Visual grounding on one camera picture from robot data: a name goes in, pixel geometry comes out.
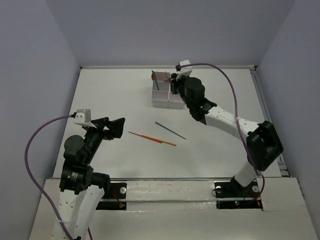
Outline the brown fork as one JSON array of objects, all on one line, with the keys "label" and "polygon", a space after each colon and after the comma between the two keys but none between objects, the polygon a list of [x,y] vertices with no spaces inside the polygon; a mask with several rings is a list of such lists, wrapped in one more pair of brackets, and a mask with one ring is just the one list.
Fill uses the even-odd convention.
[{"label": "brown fork", "polygon": [[170,82],[171,82],[171,73],[165,71],[164,75],[165,75],[164,80],[170,80]]}]

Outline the teal spoon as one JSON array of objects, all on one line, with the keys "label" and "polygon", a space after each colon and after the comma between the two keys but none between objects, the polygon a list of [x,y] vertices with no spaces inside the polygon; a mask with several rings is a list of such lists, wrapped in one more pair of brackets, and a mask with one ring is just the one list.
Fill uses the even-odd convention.
[{"label": "teal spoon", "polygon": [[154,82],[155,82],[155,85],[156,85],[156,89],[159,91],[160,88],[159,88],[159,85],[158,85],[156,72],[152,70],[152,71],[151,71],[151,74],[154,74],[154,75],[156,76],[156,80],[155,80]]}]

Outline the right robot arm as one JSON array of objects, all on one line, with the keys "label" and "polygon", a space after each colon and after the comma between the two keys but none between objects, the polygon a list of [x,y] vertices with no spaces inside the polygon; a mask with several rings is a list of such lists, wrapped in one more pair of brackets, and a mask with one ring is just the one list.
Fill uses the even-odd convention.
[{"label": "right robot arm", "polygon": [[197,122],[222,130],[239,139],[246,151],[247,162],[230,180],[230,190],[242,196],[250,183],[260,176],[284,151],[274,125],[249,121],[227,112],[205,97],[205,87],[196,77],[173,73],[170,90],[179,95]]}]

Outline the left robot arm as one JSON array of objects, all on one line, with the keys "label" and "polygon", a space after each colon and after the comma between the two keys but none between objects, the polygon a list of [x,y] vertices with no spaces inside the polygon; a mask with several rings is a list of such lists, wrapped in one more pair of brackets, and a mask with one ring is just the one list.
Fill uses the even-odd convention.
[{"label": "left robot arm", "polygon": [[72,135],[64,142],[64,163],[59,183],[59,216],[51,239],[84,240],[100,200],[111,194],[120,209],[125,207],[111,185],[108,174],[94,172],[90,163],[102,141],[121,138],[125,118],[108,117],[92,120],[84,113],[76,113],[75,124],[85,131],[84,137]]}]

